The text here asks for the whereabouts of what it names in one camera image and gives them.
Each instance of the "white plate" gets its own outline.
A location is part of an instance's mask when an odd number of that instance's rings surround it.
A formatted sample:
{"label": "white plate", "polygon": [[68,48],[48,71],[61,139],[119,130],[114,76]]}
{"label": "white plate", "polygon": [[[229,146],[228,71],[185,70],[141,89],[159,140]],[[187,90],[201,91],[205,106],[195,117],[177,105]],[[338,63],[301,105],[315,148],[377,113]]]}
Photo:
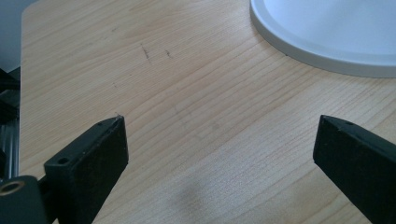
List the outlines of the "white plate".
{"label": "white plate", "polygon": [[290,57],[332,72],[396,77],[396,1],[250,0],[259,33]]}

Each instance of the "wood grain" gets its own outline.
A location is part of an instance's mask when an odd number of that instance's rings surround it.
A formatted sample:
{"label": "wood grain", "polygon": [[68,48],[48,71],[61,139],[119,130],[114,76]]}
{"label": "wood grain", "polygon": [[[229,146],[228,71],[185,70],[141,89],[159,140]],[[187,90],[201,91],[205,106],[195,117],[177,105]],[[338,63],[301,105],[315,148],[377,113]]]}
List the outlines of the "wood grain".
{"label": "wood grain", "polygon": [[248,1],[40,0],[23,14],[21,173],[126,118],[95,223],[369,223],[313,163],[322,114],[396,142],[396,80],[274,49]]}

